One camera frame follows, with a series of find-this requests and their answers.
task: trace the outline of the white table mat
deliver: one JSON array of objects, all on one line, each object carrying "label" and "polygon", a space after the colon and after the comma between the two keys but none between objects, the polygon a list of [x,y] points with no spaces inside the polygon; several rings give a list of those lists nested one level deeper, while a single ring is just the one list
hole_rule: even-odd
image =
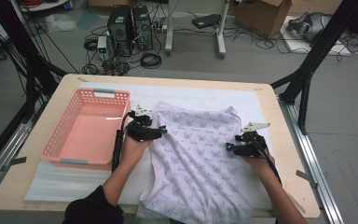
[{"label": "white table mat", "polygon": [[[83,82],[80,87],[107,90],[125,90],[131,93],[131,107],[140,105],[152,109],[158,101],[190,110],[222,110],[233,106],[238,110],[242,126],[264,121],[257,95],[253,91],[230,91],[202,88],[141,86]],[[266,138],[268,149],[274,155],[267,129],[258,133]],[[93,192],[110,175],[109,171],[57,167],[41,161],[24,200],[39,202],[71,202]],[[269,197],[256,179],[252,180],[255,208],[271,208]],[[148,149],[135,167],[119,200],[120,204],[137,204],[141,192],[151,189],[154,183]]]}]

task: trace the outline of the human hand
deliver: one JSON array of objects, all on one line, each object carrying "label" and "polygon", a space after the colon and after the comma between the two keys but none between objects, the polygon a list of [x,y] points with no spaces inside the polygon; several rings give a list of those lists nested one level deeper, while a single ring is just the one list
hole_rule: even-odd
[{"label": "human hand", "polygon": [[126,135],[121,149],[120,163],[136,165],[144,155],[145,149],[153,140],[138,142],[132,137]]},{"label": "human hand", "polygon": [[[269,150],[266,149],[265,152],[268,155],[269,159],[272,161],[272,163],[275,164],[275,159],[269,154]],[[271,177],[275,177],[275,174],[269,166],[269,163],[263,156],[243,157],[243,159],[246,160],[252,166],[255,174],[262,182],[268,180]]]}]

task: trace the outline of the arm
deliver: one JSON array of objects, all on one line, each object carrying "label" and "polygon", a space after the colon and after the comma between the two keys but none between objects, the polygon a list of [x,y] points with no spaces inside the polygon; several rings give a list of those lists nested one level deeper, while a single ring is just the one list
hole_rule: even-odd
[{"label": "arm", "polygon": [[[272,162],[275,162],[272,156],[269,156]],[[261,183],[266,188],[267,194],[271,199],[275,215],[280,224],[288,223],[307,223],[305,218],[298,211],[292,200],[284,191],[281,183],[272,172],[267,161],[263,158],[244,157],[255,171]]]},{"label": "arm", "polygon": [[103,191],[106,200],[116,206],[120,198],[121,191],[127,182],[133,168],[144,155],[145,149],[152,141],[137,142],[133,138],[126,136],[121,149],[121,161],[117,169],[103,183]]}]

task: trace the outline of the pink plastic basket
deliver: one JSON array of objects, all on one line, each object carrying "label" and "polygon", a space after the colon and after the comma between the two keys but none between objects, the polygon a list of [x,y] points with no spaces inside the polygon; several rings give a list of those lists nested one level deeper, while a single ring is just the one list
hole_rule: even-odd
[{"label": "pink plastic basket", "polygon": [[77,89],[41,159],[58,166],[110,170],[116,131],[130,109],[128,91]]}]

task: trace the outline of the computer tower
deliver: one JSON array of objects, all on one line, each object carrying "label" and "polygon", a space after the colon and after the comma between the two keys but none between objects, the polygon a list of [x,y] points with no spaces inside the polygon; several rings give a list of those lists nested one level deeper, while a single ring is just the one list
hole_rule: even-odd
[{"label": "computer tower", "polygon": [[113,51],[116,56],[131,56],[131,41],[134,38],[131,8],[115,5],[107,22]]},{"label": "computer tower", "polygon": [[138,49],[152,49],[152,29],[151,20],[146,6],[132,8],[133,22],[135,24],[135,38]]}]

